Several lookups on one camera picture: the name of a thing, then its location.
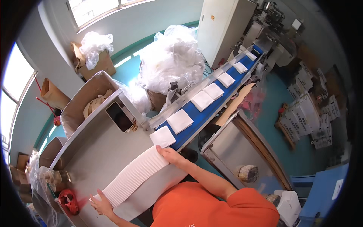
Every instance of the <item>window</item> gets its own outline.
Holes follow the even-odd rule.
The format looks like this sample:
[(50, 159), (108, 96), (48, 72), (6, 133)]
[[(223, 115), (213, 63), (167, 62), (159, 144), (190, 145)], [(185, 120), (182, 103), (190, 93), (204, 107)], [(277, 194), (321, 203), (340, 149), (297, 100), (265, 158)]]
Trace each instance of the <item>window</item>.
[(145, 0), (69, 0), (67, 6), (78, 28), (82, 29), (115, 10), (141, 1)]
[(9, 142), (15, 114), (24, 96), (24, 91), (35, 74), (36, 71), (26, 61), (15, 43), (5, 69), (0, 94), (0, 131), (4, 157), (9, 156)]

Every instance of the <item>orange t-shirt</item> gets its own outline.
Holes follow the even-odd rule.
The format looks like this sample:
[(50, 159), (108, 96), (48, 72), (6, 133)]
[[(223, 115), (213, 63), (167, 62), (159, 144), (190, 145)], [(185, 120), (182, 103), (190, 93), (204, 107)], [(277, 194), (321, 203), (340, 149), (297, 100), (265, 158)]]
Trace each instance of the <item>orange t-shirt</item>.
[(240, 189), (224, 202), (196, 182), (183, 182), (166, 191), (155, 203), (152, 216), (152, 227), (276, 227), (280, 218), (275, 206), (255, 189)]

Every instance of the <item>hand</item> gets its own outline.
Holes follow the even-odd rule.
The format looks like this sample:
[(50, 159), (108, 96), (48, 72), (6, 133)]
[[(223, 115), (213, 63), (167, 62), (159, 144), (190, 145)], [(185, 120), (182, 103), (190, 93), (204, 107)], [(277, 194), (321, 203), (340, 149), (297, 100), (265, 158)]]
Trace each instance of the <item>hand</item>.
[(159, 145), (156, 146), (156, 150), (161, 154), (168, 162), (176, 165), (180, 168), (180, 165), (187, 161), (183, 156), (181, 156), (178, 152), (176, 152), (172, 148), (164, 148), (162, 149)]
[(97, 200), (92, 196), (92, 194), (90, 194), (91, 200), (93, 201), (91, 202), (91, 206), (97, 211), (98, 214), (104, 214), (110, 218), (114, 214), (111, 203), (100, 189), (97, 189), (97, 193), (101, 197), (102, 201)]

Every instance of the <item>blue conveyor belt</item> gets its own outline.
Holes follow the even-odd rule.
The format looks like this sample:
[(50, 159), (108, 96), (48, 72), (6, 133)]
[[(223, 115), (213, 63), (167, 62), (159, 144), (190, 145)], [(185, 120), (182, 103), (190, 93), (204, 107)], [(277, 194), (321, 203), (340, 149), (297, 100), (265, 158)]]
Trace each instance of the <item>blue conveyor belt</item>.
[[(257, 52), (259, 52), (259, 54), (263, 53), (263, 51), (256, 45), (254, 45), (253, 48)], [(158, 127), (159, 129), (167, 125), (168, 128), (170, 129), (171, 133), (176, 139), (176, 142), (170, 145), (171, 148), (173, 148), (174, 150), (178, 150), (194, 133), (196, 133), (203, 126), (203, 124), (221, 107), (221, 105), (241, 85), (243, 77), (247, 75), (247, 73), (249, 72), (249, 70), (252, 68), (252, 66), (255, 64), (257, 60), (258, 57), (256, 58), (255, 61), (252, 61), (249, 57), (244, 56), (239, 62), (241, 62), (244, 66), (246, 66), (248, 71), (242, 74), (240, 74), (234, 67), (228, 69), (227, 73), (235, 80), (235, 82), (228, 88), (225, 88), (223, 84), (219, 82), (219, 80), (215, 80), (213, 83), (217, 84), (224, 91), (224, 94), (222, 97), (218, 98), (212, 104), (210, 104), (202, 112), (200, 112), (191, 101), (187, 102), (181, 109), (183, 109), (193, 119), (194, 122), (191, 126), (181, 131), (178, 135), (175, 135), (174, 131), (172, 130), (167, 121), (165, 121)]]

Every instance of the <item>person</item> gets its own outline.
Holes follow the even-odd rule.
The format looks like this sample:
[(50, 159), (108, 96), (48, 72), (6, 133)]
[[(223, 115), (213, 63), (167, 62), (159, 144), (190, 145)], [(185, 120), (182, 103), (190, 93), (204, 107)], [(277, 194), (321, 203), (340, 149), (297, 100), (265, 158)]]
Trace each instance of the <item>person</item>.
[[(183, 158), (171, 148), (156, 146), (170, 164), (176, 165), (197, 182), (183, 182), (164, 192), (154, 204), (151, 227), (277, 226), (275, 206), (253, 188), (235, 189), (224, 178)], [(118, 217), (100, 189), (102, 201), (92, 195), (91, 206), (119, 227), (136, 227)]]

